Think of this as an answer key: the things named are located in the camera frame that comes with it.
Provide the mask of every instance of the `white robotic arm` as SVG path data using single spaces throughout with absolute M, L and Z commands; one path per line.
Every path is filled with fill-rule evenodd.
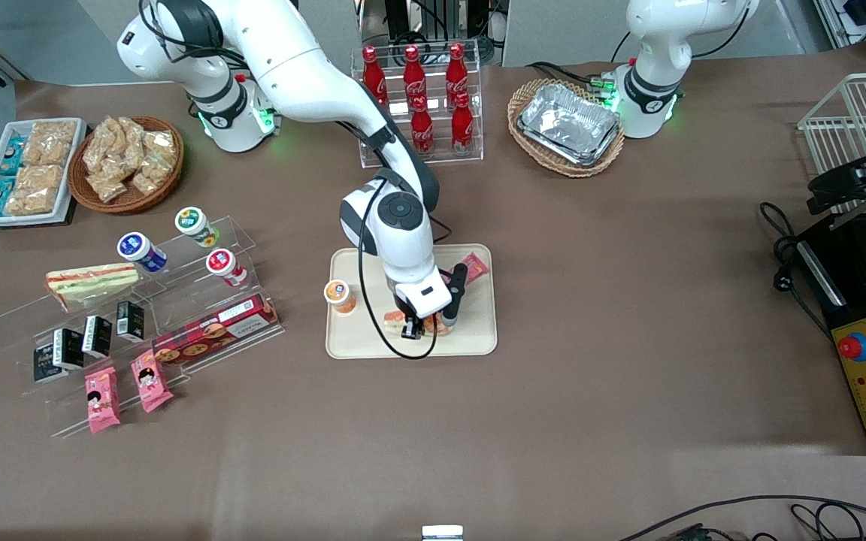
M 371 148 L 386 168 L 344 198 L 344 233 L 358 246 L 359 231 L 365 230 L 364 251 L 381 257 L 389 287 L 407 315 L 424 318 L 450 304 L 433 261 L 428 215 L 436 208 L 439 183 L 364 86 L 330 64 L 289 0 L 151 0 L 141 13 L 154 21 L 133 21 L 120 39 L 120 57 L 137 75 L 185 86 L 210 114 L 210 123 L 223 124 L 225 131 L 213 130 L 220 147 L 230 150 L 221 143 L 227 140 L 260 143 L 250 132 L 261 123 L 248 119 L 244 100 L 248 105 L 263 95 L 289 119 L 337 121 Z M 227 46 L 241 51 L 255 83 L 232 78 L 217 57 L 217 49 Z M 367 213 L 368 200 L 381 185 Z
M 626 23 L 640 40 L 634 65 L 616 69 L 623 133 L 646 138 L 659 132 L 674 106 L 693 56 L 689 35 L 719 32 L 755 13 L 759 0 L 630 0 Z

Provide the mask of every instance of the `red snack wrapper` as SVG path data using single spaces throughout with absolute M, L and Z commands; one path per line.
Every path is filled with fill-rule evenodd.
M 135 387 L 138 388 L 138 397 L 142 400 L 142 409 L 145 412 L 149 413 L 172 398 L 172 393 L 165 387 L 165 380 L 162 378 L 162 367 L 152 354 L 152 349 L 135 357 L 132 367 Z
M 123 423 L 114 367 L 86 376 L 86 402 L 89 404 L 89 430 L 93 434 Z
M 212 316 L 157 337 L 152 341 L 152 352 L 161 363 L 195 362 L 278 322 L 276 310 L 268 299 L 255 294 Z
M 466 264 L 467 266 L 467 285 L 474 283 L 474 280 L 481 277 L 484 274 L 490 273 L 490 267 L 487 267 L 486 263 L 483 263 L 483 260 L 477 257 L 477 254 L 470 253 L 467 257 L 463 258 L 463 261 L 460 261 L 462 264 Z M 443 281 L 446 284 L 450 284 L 450 278 L 443 277 Z

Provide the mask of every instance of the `coca-cola bottle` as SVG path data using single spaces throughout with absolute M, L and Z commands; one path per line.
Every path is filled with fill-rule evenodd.
M 389 96 L 386 95 L 386 75 L 383 69 L 376 64 L 376 48 L 372 45 L 363 47 L 363 83 L 370 89 L 370 93 L 376 96 L 376 101 L 383 107 L 389 105 Z
M 419 65 L 419 48 L 416 48 L 416 45 L 406 46 L 403 86 L 406 89 L 406 105 L 410 108 L 410 113 L 416 113 L 420 104 L 422 109 L 426 110 L 426 74 Z
M 426 97 L 416 102 L 416 112 L 410 119 L 410 127 L 413 129 L 413 148 L 416 154 L 426 158 L 433 154 L 433 119 L 426 110 Z
M 468 156 L 474 150 L 474 114 L 470 112 L 470 95 L 458 93 L 454 97 L 456 109 L 453 111 L 453 153 Z
M 461 92 L 467 92 L 467 65 L 463 62 L 463 44 L 453 44 L 447 66 L 447 110 L 456 107 L 454 102 Z

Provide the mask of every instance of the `pink snack package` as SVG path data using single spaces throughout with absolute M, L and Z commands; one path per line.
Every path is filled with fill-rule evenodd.
M 135 357 L 132 367 L 135 387 L 138 387 L 138 397 L 142 400 L 145 412 L 149 413 L 172 398 L 172 393 L 166 389 L 165 380 L 162 379 L 162 367 L 152 349 Z
M 89 403 L 89 430 L 93 434 L 123 423 L 114 367 L 86 376 L 86 401 Z
M 490 271 L 487 264 L 483 263 L 483 261 L 477 257 L 477 254 L 472 252 L 467 257 L 464 257 L 462 263 L 467 266 L 467 285 L 474 283 L 474 280 Z

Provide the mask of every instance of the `red emergency stop button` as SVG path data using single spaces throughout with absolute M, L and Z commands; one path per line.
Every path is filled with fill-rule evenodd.
M 852 332 L 837 342 L 837 350 L 848 359 L 862 363 L 866 361 L 866 336 Z

